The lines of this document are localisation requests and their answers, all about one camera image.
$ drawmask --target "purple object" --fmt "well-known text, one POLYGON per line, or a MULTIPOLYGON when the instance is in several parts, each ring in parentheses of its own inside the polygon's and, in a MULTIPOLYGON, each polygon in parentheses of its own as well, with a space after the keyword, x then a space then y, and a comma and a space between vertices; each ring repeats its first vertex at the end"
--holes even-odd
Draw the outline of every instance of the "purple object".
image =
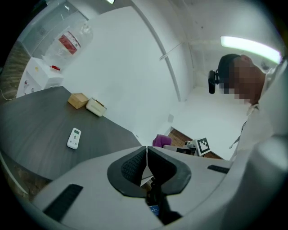
POLYGON ((167 145, 170 146, 172 143, 172 139, 165 135, 158 134, 156 138, 153 140, 153 147, 161 147, 167 145))

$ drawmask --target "white shirt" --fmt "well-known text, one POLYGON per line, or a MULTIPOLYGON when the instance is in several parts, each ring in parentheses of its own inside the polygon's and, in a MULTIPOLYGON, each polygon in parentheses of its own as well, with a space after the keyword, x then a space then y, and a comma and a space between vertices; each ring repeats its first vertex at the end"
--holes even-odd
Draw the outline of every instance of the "white shirt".
MULTIPOLYGON (((270 97, 277 96, 278 93, 285 93, 285 90, 280 90, 281 82, 279 82, 279 78, 282 78, 282 81, 286 82, 287 76, 284 76, 282 74, 286 66, 287 62, 284 61, 283 63, 279 64, 275 69, 269 70, 269 72, 266 74, 260 100, 258 104, 253 105, 248 109, 247 115, 249 117, 247 119, 247 122, 243 126, 243 130, 241 132, 237 148, 235 149, 235 152, 231 157, 231 160, 235 159, 238 151, 246 150, 246 152, 250 152, 250 150, 254 147, 255 144, 271 137, 274 134, 277 134, 277 130, 273 125, 275 123, 274 119, 287 119, 287 117, 281 118, 281 116, 274 117, 273 115, 273 113, 277 114, 284 111, 283 108, 285 109, 284 112, 288 110, 288 104, 285 104, 285 102, 276 105, 276 107, 274 108, 275 111, 271 110, 270 108, 272 107, 270 97), (268 93, 270 91, 271 86, 274 85, 274 82, 278 83, 273 87, 274 88, 272 90, 273 92, 268 93)), ((285 121, 279 120, 277 123, 284 124, 285 121)))

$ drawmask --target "wooden block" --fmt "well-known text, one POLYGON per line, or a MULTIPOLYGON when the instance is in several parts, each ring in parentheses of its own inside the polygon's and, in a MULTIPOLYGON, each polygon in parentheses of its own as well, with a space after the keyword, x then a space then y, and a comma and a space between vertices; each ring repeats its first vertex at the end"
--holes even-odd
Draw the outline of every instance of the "wooden block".
POLYGON ((72 93, 70 98, 68 99, 68 102, 75 107, 76 109, 81 108, 82 106, 86 105, 86 103, 89 101, 89 98, 86 97, 82 93, 72 93))

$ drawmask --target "red label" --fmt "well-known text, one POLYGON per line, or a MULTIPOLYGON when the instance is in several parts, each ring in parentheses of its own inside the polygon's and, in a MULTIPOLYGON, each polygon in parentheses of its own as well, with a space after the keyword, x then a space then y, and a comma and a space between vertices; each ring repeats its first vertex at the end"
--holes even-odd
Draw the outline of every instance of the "red label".
POLYGON ((71 54, 74 54, 77 51, 76 47, 72 44, 72 42, 65 35, 62 35, 59 38, 59 41, 63 44, 63 46, 65 46, 67 50, 69 50, 71 54))

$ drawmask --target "fluorescent light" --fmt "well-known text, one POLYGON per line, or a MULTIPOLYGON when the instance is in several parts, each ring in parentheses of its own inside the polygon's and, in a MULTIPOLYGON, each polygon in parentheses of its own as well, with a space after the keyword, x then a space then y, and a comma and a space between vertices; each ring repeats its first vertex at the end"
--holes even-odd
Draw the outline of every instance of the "fluorescent light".
POLYGON ((225 47, 242 49, 263 56, 277 64, 281 62, 280 52, 259 42, 243 38, 222 36, 221 44, 225 47))

